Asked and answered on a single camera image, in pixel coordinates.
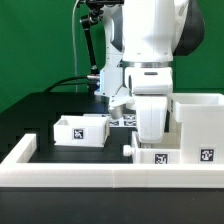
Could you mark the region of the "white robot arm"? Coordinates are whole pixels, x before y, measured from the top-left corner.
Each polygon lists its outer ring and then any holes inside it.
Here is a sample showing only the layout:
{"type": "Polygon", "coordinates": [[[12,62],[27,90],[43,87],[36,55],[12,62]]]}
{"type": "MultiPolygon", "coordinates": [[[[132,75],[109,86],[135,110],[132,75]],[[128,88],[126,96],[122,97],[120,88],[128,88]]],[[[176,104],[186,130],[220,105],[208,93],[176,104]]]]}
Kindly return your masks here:
{"type": "Polygon", "coordinates": [[[197,0],[124,0],[103,7],[106,63],[98,96],[109,99],[112,117],[122,108],[136,112],[142,143],[162,140],[168,96],[173,91],[172,61],[197,49],[205,24],[197,0]]]}

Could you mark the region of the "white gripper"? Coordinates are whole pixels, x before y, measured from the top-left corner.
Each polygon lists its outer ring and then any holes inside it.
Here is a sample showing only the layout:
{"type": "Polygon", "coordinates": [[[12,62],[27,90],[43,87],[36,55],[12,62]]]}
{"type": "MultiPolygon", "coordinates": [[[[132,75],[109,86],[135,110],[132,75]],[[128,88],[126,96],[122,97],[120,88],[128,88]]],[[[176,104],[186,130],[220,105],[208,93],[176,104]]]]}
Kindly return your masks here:
{"type": "Polygon", "coordinates": [[[125,85],[130,90],[136,110],[136,124],[141,143],[160,143],[166,122],[168,95],[172,93],[172,68],[125,69],[125,85]]]}

